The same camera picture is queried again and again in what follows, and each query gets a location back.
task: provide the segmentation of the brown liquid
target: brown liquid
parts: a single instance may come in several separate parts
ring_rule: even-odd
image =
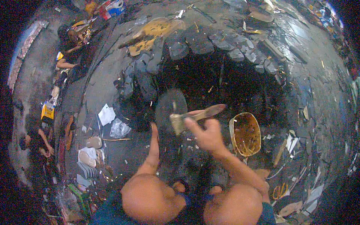
[[[246,147],[254,152],[258,149],[259,130],[251,115],[238,116],[234,121],[234,137],[240,151],[247,152]]]

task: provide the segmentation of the plastic bucket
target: plastic bucket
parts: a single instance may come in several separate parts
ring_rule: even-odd
[[[234,149],[244,157],[260,151],[261,133],[256,118],[251,113],[240,113],[229,122],[231,142]]]

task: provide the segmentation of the black shirt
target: black shirt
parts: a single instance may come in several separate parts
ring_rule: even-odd
[[[30,127],[27,132],[27,135],[31,137],[30,147],[29,147],[31,151],[38,151],[39,148],[43,148],[45,150],[48,149],[47,146],[45,145],[44,140],[39,134],[39,128],[37,126]]]
[[[70,39],[60,40],[59,42],[59,51],[64,55],[63,59],[66,59],[66,62],[71,64],[77,63],[77,58],[79,57],[80,49],[73,50],[71,53],[66,53],[66,51],[75,48],[76,45]]]

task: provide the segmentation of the paintbrush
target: paintbrush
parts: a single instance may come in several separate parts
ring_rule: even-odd
[[[195,121],[198,121],[198,120],[201,120],[204,118],[215,116],[219,112],[223,111],[225,108],[226,108],[226,105],[218,104],[218,105],[210,106],[195,115],[190,115],[189,113],[185,113],[185,114],[181,114],[181,115],[180,114],[171,114],[170,115],[171,125],[174,128],[176,135],[179,135],[181,132],[183,132],[185,130],[184,120],[187,117],[190,117],[191,119],[193,119]]]

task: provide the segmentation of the yellow box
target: yellow box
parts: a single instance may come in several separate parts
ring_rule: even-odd
[[[45,120],[54,119],[54,106],[50,102],[45,102],[45,104],[42,106],[41,111],[41,120],[45,122]]]

